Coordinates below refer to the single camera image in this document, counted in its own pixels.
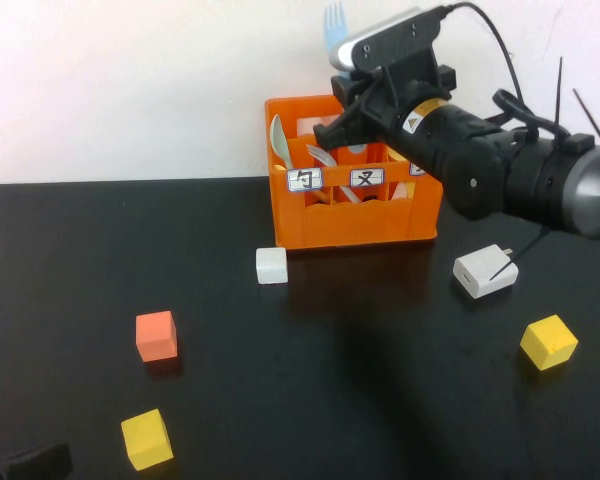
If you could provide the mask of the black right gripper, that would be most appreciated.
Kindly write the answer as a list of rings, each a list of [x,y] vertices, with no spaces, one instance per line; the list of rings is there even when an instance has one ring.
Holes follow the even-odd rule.
[[[366,89],[366,78],[334,75],[331,77],[333,96],[343,108],[348,108]],[[396,143],[401,135],[414,135],[422,125],[429,103],[433,109],[443,106],[455,89],[455,70],[441,65],[433,80],[403,77],[397,71],[383,68],[361,97],[359,115],[343,113],[329,125],[317,124],[313,133],[322,149],[337,149],[380,141]]]

